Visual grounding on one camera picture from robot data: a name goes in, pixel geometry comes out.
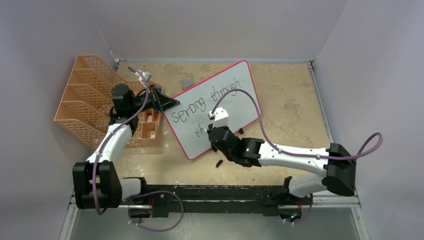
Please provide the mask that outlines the clear jar of clips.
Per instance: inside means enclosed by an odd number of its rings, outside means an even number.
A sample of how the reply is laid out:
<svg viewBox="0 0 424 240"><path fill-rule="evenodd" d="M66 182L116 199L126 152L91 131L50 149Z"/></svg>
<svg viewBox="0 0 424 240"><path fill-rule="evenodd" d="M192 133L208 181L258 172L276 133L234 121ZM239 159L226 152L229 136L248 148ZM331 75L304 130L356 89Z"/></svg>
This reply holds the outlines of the clear jar of clips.
<svg viewBox="0 0 424 240"><path fill-rule="evenodd" d="M183 77L181 79L181 89L182 90L187 90L187 89L191 88L192 86L194 86L194 84L195 84L194 79L191 78L191 77L186 76L186 77Z"/></svg>

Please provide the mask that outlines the black marker cap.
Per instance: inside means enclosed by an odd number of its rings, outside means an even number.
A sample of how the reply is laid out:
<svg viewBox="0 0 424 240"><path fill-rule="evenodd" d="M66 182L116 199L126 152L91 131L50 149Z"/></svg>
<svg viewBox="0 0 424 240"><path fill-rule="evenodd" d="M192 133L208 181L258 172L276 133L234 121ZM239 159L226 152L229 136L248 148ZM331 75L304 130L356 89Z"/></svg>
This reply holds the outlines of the black marker cap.
<svg viewBox="0 0 424 240"><path fill-rule="evenodd" d="M222 159L220 159L217 163L216 163L216 165L215 165L215 167L216 168L218 168L222 163L223 163L224 161L222 160Z"/></svg>

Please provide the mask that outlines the orange plastic file organizer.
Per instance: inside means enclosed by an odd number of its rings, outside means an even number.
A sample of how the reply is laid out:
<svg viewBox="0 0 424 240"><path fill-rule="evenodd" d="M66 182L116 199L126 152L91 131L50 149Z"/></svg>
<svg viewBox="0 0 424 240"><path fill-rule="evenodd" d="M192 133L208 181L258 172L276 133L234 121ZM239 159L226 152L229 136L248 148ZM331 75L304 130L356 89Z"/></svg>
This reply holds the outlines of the orange plastic file organizer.
<svg viewBox="0 0 424 240"><path fill-rule="evenodd" d="M122 78L98 55L78 55L54 121L95 150L108 131L112 88L118 84L128 85L135 94L145 89L137 80Z"/></svg>

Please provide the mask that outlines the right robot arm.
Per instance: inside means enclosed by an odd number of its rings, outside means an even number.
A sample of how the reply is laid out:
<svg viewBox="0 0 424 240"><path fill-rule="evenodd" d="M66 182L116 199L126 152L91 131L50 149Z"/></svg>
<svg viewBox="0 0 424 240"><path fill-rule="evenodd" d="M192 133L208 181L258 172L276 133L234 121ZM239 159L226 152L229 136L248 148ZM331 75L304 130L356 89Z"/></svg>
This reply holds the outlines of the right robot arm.
<svg viewBox="0 0 424 240"><path fill-rule="evenodd" d="M329 191L352 197L355 194L356 160L340 144L329 148L299 148L270 144L260 138L239 138L227 126L207 129L213 151L220 151L228 161L243 167L285 167L308 172L301 177L287 177L280 196L288 204L308 194Z"/></svg>

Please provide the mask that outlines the red-framed whiteboard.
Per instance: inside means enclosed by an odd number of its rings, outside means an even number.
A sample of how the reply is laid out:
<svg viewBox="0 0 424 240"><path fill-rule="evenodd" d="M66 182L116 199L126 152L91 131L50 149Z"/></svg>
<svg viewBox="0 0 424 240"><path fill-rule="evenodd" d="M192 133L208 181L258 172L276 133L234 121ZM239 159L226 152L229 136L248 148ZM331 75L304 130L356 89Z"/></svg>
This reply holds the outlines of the red-framed whiteboard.
<svg viewBox="0 0 424 240"><path fill-rule="evenodd" d="M165 111L164 116L185 156L194 160L211 145L204 131L212 121L208 113L218 103L229 114L229 129L245 128L261 112L249 63L241 60L210 78L178 93L179 105Z"/></svg>

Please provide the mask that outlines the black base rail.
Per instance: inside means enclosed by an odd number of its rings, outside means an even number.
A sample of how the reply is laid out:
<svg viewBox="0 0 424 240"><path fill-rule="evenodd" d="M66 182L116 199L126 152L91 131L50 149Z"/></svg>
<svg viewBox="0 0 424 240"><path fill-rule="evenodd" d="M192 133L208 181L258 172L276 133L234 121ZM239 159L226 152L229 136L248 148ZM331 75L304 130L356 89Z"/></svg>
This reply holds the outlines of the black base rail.
<svg viewBox="0 0 424 240"><path fill-rule="evenodd" d="M318 208L353 208L356 196L346 197L327 192L302 199L283 193L281 185L159 185L148 184L142 192L150 196L124 199L118 208L147 209L154 218L170 213L261 214L297 220L309 206Z"/></svg>

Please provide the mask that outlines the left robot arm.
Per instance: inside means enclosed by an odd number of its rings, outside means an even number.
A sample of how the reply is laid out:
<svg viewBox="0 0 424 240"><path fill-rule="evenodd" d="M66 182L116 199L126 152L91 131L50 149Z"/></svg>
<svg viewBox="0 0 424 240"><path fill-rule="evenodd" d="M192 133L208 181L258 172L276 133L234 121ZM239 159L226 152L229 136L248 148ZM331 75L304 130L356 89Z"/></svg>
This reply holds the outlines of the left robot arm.
<svg viewBox="0 0 424 240"><path fill-rule="evenodd" d="M102 215L130 198L138 205L146 203L149 191L143 177L120 179L115 164L127 143L135 135L141 112L163 113L180 105L177 99L150 85L135 95L126 84L111 90L113 107L109 111L107 133L94 153L72 168L75 204L79 209L95 209Z"/></svg>

